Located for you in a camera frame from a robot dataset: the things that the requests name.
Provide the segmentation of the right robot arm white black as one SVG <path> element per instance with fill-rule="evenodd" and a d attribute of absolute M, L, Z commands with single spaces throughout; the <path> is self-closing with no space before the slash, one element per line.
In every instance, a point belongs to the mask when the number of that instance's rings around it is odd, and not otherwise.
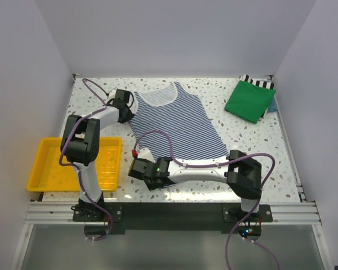
<path fill-rule="evenodd" d="M 224 183 L 241 198 L 240 215 L 246 221 L 259 214 L 262 165 L 239 150 L 211 160 L 183 160 L 160 157 L 157 161 L 135 157 L 128 175 L 144 181 L 149 190 L 156 190 L 188 181 Z"/>

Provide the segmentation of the green tank top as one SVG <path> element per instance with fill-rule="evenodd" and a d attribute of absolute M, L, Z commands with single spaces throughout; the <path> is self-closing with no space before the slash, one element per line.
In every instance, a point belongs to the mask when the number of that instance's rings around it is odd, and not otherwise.
<path fill-rule="evenodd" d="M 275 89 L 259 87 L 240 80 L 225 104 L 224 110 L 256 124 L 269 108 L 275 93 Z"/>

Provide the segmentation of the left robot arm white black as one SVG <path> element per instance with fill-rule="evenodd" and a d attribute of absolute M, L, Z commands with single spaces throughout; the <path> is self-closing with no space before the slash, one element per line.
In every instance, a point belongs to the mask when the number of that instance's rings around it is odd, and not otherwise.
<path fill-rule="evenodd" d="M 71 115 L 66 120 L 61 140 L 59 164 L 74 168 L 79 183 L 77 215 L 99 221 L 109 214 L 105 209 L 102 189 L 97 180 L 95 160 L 99 154 L 100 131 L 114 123 L 126 123 L 134 117 L 131 107 L 134 94 L 117 89 L 102 108 L 86 115 Z"/>

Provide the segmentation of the blue white striped tank top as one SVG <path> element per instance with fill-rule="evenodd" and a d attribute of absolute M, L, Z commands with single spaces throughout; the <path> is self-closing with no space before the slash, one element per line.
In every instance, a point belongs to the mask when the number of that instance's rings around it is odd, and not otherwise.
<path fill-rule="evenodd" d="M 148 93 L 135 92 L 136 112 L 130 127 L 141 148 L 154 159 L 204 160 L 228 155 L 198 96 L 179 82 Z"/>

